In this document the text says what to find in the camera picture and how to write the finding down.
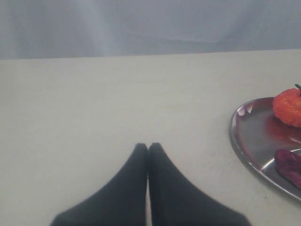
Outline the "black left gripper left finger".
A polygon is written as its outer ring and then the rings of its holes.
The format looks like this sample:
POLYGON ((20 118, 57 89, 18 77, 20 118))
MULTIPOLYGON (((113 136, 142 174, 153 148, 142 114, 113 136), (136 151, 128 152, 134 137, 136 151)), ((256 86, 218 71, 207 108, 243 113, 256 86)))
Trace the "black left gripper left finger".
POLYGON ((52 225, 146 225, 147 155, 146 145, 137 144, 124 166, 105 186, 57 215, 52 225))

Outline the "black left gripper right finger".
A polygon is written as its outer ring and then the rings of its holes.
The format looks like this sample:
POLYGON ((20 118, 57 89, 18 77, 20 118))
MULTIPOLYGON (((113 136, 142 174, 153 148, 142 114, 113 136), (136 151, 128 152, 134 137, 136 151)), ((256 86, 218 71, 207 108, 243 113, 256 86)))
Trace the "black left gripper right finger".
POLYGON ((151 220, 154 226, 249 226, 241 213, 195 187, 159 143, 148 152, 151 220))

